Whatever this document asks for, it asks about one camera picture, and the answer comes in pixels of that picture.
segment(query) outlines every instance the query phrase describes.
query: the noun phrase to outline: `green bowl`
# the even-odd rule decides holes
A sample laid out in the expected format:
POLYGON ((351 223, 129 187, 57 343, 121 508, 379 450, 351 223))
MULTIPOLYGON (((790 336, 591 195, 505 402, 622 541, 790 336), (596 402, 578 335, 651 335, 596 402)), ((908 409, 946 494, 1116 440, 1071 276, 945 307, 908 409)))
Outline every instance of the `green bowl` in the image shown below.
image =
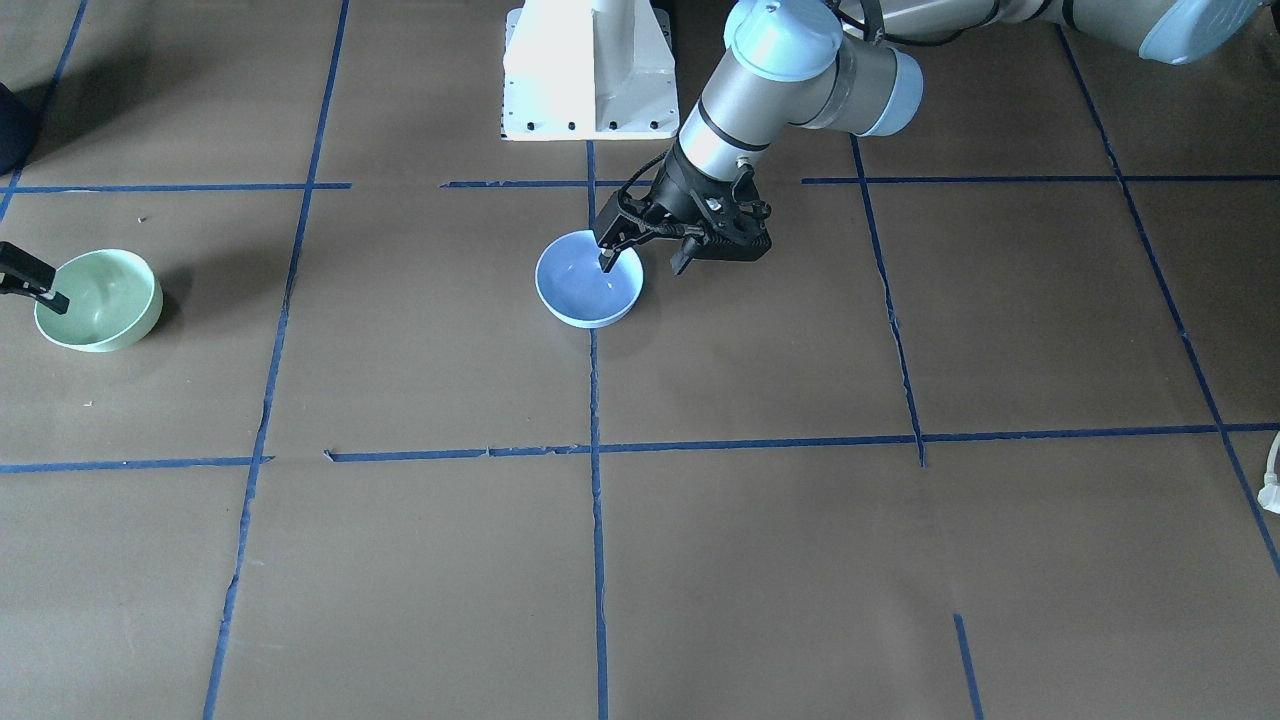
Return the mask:
POLYGON ((52 290, 70 306, 59 315, 36 305, 36 327, 50 342, 83 352, 111 352, 142 340, 164 305, 155 273, 128 250, 95 250, 72 259, 58 268, 52 290))

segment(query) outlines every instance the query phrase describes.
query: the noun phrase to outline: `power cord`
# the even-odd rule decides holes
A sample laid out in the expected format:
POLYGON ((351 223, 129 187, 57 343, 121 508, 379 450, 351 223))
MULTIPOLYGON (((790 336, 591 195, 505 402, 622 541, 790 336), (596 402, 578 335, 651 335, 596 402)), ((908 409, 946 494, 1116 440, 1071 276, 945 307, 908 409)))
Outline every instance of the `power cord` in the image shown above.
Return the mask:
MULTIPOLYGON (((867 37, 867 32, 868 32, 867 23, 864 23, 864 22, 859 20, 858 18, 854 18, 849 13, 841 10, 838 0, 836 3, 831 3, 828 0, 827 5, 831 8, 832 13, 836 13, 837 18, 840 18, 842 22, 846 22, 846 23, 854 26, 858 29, 858 32, 863 33, 863 37, 867 37)), ((956 40, 959 40, 960 36, 964 35, 965 31, 968 31, 968 29, 974 29, 974 28, 978 28, 978 27, 982 27, 982 26, 989 23, 991 20, 996 19, 996 15, 998 15, 998 14, 1000 14, 1000 0, 995 0, 991 4, 991 12, 987 13, 987 17, 983 18, 980 22, 978 22, 975 24, 972 24, 972 26, 969 26, 966 28, 957 29, 957 31, 952 32, 951 35, 948 35, 948 36, 946 36, 946 37, 943 37, 941 40, 911 40, 909 37, 902 37, 900 35, 890 35, 890 33, 884 33, 883 37, 884 37, 884 40, 887 40, 890 42, 893 42, 896 45, 905 45, 905 46, 909 46, 909 47, 940 47, 942 45, 946 45, 948 42, 954 42, 956 40)))

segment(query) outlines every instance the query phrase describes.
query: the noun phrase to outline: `blue bowl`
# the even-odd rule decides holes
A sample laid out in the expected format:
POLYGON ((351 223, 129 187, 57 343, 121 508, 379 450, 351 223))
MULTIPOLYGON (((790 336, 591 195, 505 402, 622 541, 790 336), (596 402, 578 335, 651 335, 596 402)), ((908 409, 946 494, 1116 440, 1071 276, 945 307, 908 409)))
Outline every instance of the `blue bowl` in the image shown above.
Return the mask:
POLYGON ((627 314, 640 297, 644 268, 625 250, 609 273, 600 270, 595 233, 577 231, 547 246, 538 259, 538 297, 553 315, 575 328, 603 328, 627 314))

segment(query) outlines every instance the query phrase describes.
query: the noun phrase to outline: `blue tape line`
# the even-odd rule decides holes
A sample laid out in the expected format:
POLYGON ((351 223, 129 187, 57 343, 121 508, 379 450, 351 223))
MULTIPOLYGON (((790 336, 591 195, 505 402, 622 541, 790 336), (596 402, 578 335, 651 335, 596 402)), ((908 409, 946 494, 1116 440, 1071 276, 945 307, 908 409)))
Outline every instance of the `blue tape line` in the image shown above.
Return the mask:
POLYGON ((673 450, 760 450, 777 447, 852 447, 860 445, 913 445, 915 436, 864 436, 780 439, 709 439, 602 445, 600 452, 667 452, 673 450))
POLYGON ((289 274, 284 283, 284 300, 280 304, 280 315, 275 327, 275 343, 271 348, 271 365, 266 373, 266 389, 262 395, 262 421, 257 428, 257 437, 253 441, 253 460, 248 469, 248 482, 244 487, 244 503, 241 507, 239 538, 236 547, 236 571, 232 582, 227 587, 227 598, 223 603, 223 619, 218 628, 218 646, 214 651, 214 664, 209 673, 209 691, 205 694, 204 720, 214 720, 214 710, 218 703, 218 688, 221 683, 223 665, 227 661, 227 642, 230 638, 232 618, 236 612, 236 596, 239 592, 241 573, 244 568, 244 547, 248 543, 250 506, 253 496, 257 495, 257 479, 262 466, 262 457, 266 448, 266 432, 271 425, 271 406, 275 401, 275 380, 280 372, 280 356, 284 352, 284 336, 289 323, 289 300, 293 292, 293 282, 298 272, 298 256, 302 252, 302 240, 306 236, 307 215, 311 211, 311 193, 315 188, 316 170, 320 167, 320 149, 324 146, 324 131, 329 117, 329 104, 333 100, 333 86, 338 77, 338 59, 342 54, 342 40, 347 29, 347 10, 351 0, 342 0, 342 12, 338 15, 338 31, 333 40, 333 54, 329 58, 329 78, 325 82, 324 100, 320 104, 320 118, 316 122, 315 142, 311 146, 311 167, 307 170, 307 184, 302 192, 302 209, 298 211, 298 229, 293 237, 293 255, 289 259, 289 274))
MULTIPOLYGON (((1280 182, 1280 176, 1125 176, 1129 182, 1280 182)), ((858 178, 800 178, 800 184, 858 184, 858 178)), ((870 184, 1116 182, 1115 176, 919 176, 867 178, 870 184)))
MULTIPOLYGON (((586 227, 595 223, 595 142, 586 141, 586 227)), ((600 354, 591 341, 591 553, 595 559, 595 698, 599 720, 609 720, 609 648, 604 623, 604 512, 600 505, 600 354)))
POLYGON ((586 227, 595 224, 595 142, 586 141, 586 227))
POLYGON ((1224 427, 1229 433, 1280 432, 1280 423, 1228 423, 1224 427))
MULTIPOLYGON (((67 44, 63 45, 63 54, 58 58, 58 67, 54 69, 54 78, 49 82, 49 90, 45 91, 45 99, 40 102, 40 110, 36 113, 37 133, 40 132, 40 127, 45 124, 45 115, 49 113, 49 108, 54 102, 54 92, 58 91, 58 83, 61 82, 63 73, 67 72, 67 60, 72 56, 72 46, 76 45, 76 38, 79 36, 79 28, 84 22, 84 10, 87 8, 88 0, 81 0, 79 8, 76 10, 76 19, 72 22, 72 29, 67 35, 67 44)), ((18 187, 18 182, 22 181, 22 170, 26 167, 27 160, 23 159, 18 163, 18 167, 13 169, 13 174, 9 176, 9 186, 4 191, 4 200, 0 200, 0 220, 4 219, 6 213, 9 213, 9 204, 13 201, 14 190, 18 187)))
POLYGON ((969 634, 964 629, 964 618, 959 614, 954 616, 956 623, 956 641, 960 643, 960 660, 964 662, 964 676, 969 683, 969 702, 973 703, 974 720, 983 720, 982 696, 978 694, 978 676, 973 671, 973 656, 969 655, 969 634))
POLYGON ((897 364, 902 370, 902 389, 906 392, 906 409, 911 414, 911 432, 915 433, 915 446, 920 455, 920 468, 924 468, 928 465, 928 460, 924 454, 924 437, 920 433, 920 416, 915 410, 915 392, 911 389, 911 374, 906 369, 902 331, 897 323, 897 313, 893 310, 893 293, 888 287, 888 270, 884 268, 884 252, 881 250, 879 231, 876 227, 876 210, 872 208, 872 192, 867 184, 863 152, 858 147, 858 138, 852 135, 849 136, 849 145, 854 149, 854 164, 858 167, 858 184, 863 191, 863 206, 867 209, 867 227, 872 233, 872 250, 876 251, 876 268, 879 270, 881 282, 884 284, 884 310, 888 313, 888 327, 893 332, 893 345, 897 346, 897 364))
POLYGON ((924 442, 987 442, 996 439, 1068 439, 1102 437, 1185 436, 1216 433, 1216 425, 1158 425, 1148 428, 1084 428, 1076 430, 1007 430, 987 433, 932 433, 924 442))
MULTIPOLYGON (((595 181, 596 187, 622 187, 625 183, 626 181, 595 181)), ((588 181, 449 181, 442 184, 440 188, 442 190, 502 190, 512 187, 588 187, 588 184, 589 184, 588 181)), ((636 181, 631 184, 636 187, 648 187, 653 184, 653 181, 636 181)))
POLYGON ((595 556, 595 676, 599 720, 609 720, 609 652, 604 623, 604 516, 600 506, 600 373, 596 333, 591 337, 591 518, 595 556))
MULTIPOLYGON (((865 178, 870 184, 957 184, 1018 182, 1115 182, 1111 176, 920 176, 865 178)), ((800 184, 860 184, 861 178, 800 178, 800 184)))
POLYGON ((1280 176, 1125 176, 1129 182, 1280 182, 1280 176))
POLYGON ((173 457, 164 460, 90 460, 84 462, 29 462, 0 465, 0 475, 68 473, 77 470, 155 470, 164 468, 243 468, 252 457, 173 457))
MULTIPOLYGON (((314 190, 351 190, 349 182, 324 182, 314 190)), ((50 184, 15 188, 18 195, 54 195, 61 192, 228 192, 261 190, 306 190, 305 182, 246 182, 221 184, 50 184)))
POLYGON ((586 181, 452 181, 443 190, 494 190, 503 187, 586 187, 586 181))
POLYGON ((402 460, 456 460, 467 457, 530 457, 538 455, 586 455, 589 445, 548 445, 541 447, 468 447, 462 450, 410 450, 401 452, 324 451, 332 462, 394 462, 402 460))
POLYGON ((1075 61, 1075 54, 1071 51, 1071 44, 1068 42, 1062 28, 1055 26, 1055 29, 1057 31, 1059 41, 1062 44, 1062 50, 1066 53, 1066 60, 1071 65, 1071 73, 1075 76, 1075 82, 1080 87, 1080 94, 1084 95, 1084 101, 1089 106, 1089 115, 1093 118, 1093 124, 1097 126, 1098 135, 1102 137, 1102 146, 1107 151, 1107 159, 1111 161, 1111 169, 1115 172, 1116 179, 1120 182, 1120 190, 1124 192, 1125 204, 1129 206, 1129 214, 1133 217, 1134 227, 1138 229, 1138 237, 1142 240, 1142 247, 1147 252, 1147 260, 1151 263, 1151 270, 1156 274, 1156 282, 1160 283, 1160 292, 1165 296, 1165 305, 1169 307, 1169 314, 1172 316, 1174 324, 1178 328, 1178 336, 1183 341, 1183 348, 1187 351, 1187 359, 1190 360, 1192 370, 1196 372, 1196 380, 1199 383, 1201 393, 1203 393, 1204 402, 1208 405, 1210 414, 1213 416, 1213 425, 1222 439, 1222 447, 1226 450, 1226 455, 1231 460, 1231 465, 1235 469, 1236 480, 1240 484, 1240 492, 1244 493, 1244 500, 1249 503, 1249 510, 1253 512, 1253 523, 1257 525, 1258 534, 1262 536, 1262 544, 1266 546, 1267 555, 1271 557, 1271 568, 1275 570, 1276 577, 1280 577, 1280 553, 1276 552, 1275 541, 1271 538, 1271 532, 1267 530, 1266 520, 1262 519, 1262 510, 1258 507, 1258 503, 1253 497, 1253 487, 1249 484, 1248 478, 1244 477, 1244 471, 1240 469, 1239 459, 1235 455, 1235 447, 1231 445, 1231 436, 1228 432, 1226 424, 1222 421, 1222 414, 1219 413, 1217 402, 1213 400, 1213 393, 1210 391, 1208 379, 1206 379, 1204 370, 1201 368, 1199 357, 1196 355, 1196 347, 1192 345, 1190 334, 1187 332, 1187 324, 1183 323, 1183 315, 1178 311, 1178 304, 1174 301, 1174 293, 1169 290, 1169 283, 1165 281, 1165 273, 1161 270, 1160 260, 1156 258, 1156 249, 1151 243, 1151 237, 1147 234, 1147 227, 1142 222, 1142 214, 1138 213, 1138 204, 1134 201, 1133 193, 1129 191, 1129 182, 1125 178, 1124 172, 1120 169, 1120 160, 1116 156, 1115 147, 1111 145, 1111 137, 1107 135, 1106 127, 1102 124, 1102 115, 1098 113, 1098 108, 1093 102, 1093 96, 1089 94, 1088 85, 1084 82, 1084 74, 1080 73, 1080 65, 1075 61))
MULTIPOLYGON (((1280 430, 1280 423, 1249 423, 1224 425, 1229 432, 1280 430)), ((1153 425, 1130 428, 1079 428, 1064 430, 992 430, 977 433, 925 433, 920 436, 931 442, 992 442, 1019 439, 1079 439, 1116 438, 1151 436, 1211 434, 1219 432, 1216 425, 1153 425)), ((787 447, 856 447, 867 445, 914 445, 914 434, 897 436, 849 436, 820 438, 767 438, 767 439, 708 439, 671 442, 618 442, 600 443, 602 455, 627 452, 668 452, 700 450, 762 450, 787 447)), ((332 452, 325 457, 334 462, 387 462, 397 460, 447 460, 457 457, 508 457, 534 455, 584 455, 591 452, 586 445, 559 445, 544 447, 506 447, 506 448, 462 448, 462 450, 415 450, 401 452, 332 452)))

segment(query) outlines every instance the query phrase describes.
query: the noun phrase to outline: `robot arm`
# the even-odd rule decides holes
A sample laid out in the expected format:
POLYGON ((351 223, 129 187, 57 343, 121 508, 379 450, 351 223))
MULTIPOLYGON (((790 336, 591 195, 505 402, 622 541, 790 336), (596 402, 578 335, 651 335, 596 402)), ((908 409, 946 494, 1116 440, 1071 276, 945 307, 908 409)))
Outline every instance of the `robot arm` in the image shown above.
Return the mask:
POLYGON ((1183 64, 1222 45, 1257 0, 740 0, 724 26, 726 53, 672 147, 614 192, 593 223, 600 268, 653 238, 691 260, 756 260, 772 241, 755 164, 787 126, 858 136, 893 135, 920 105, 919 64, 882 41, 937 44, 995 22, 1048 20, 1108 40, 1146 59, 1183 64), (846 35, 849 27, 859 37, 846 35), (644 197, 632 183, 653 165, 644 197))

